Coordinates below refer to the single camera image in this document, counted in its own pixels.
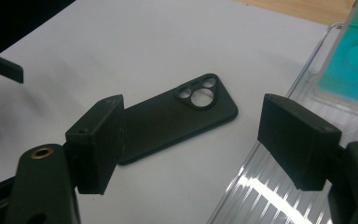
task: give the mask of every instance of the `teal object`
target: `teal object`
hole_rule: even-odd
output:
[[[358,104],[358,8],[319,81],[319,91]]]

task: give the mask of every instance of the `clear plastic tray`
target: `clear plastic tray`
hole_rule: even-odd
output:
[[[336,125],[343,132],[340,144],[345,147],[358,141],[358,106],[332,101],[317,88],[342,27],[343,23],[328,27],[286,96]],[[327,181],[323,191],[296,189],[269,152],[256,143],[208,223],[332,223],[327,201],[330,187]]]

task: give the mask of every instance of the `phone case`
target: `phone case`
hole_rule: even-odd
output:
[[[199,98],[209,102],[199,102]],[[238,108],[215,74],[206,74],[125,110],[126,165],[235,119]]]

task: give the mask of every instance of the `white table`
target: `white table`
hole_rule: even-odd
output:
[[[206,73],[239,108],[217,129],[118,167],[104,196],[78,195],[83,223],[205,223],[255,143],[263,95],[285,95],[325,26],[235,1],[77,0],[4,51],[0,181],[98,100],[129,107]]]

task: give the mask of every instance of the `brass nut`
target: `brass nut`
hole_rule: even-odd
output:
[[[44,159],[44,158],[48,157],[49,155],[51,155],[53,152],[54,152],[54,149],[52,149],[51,147],[41,147],[41,148],[36,149],[31,154],[31,158],[34,160]]]

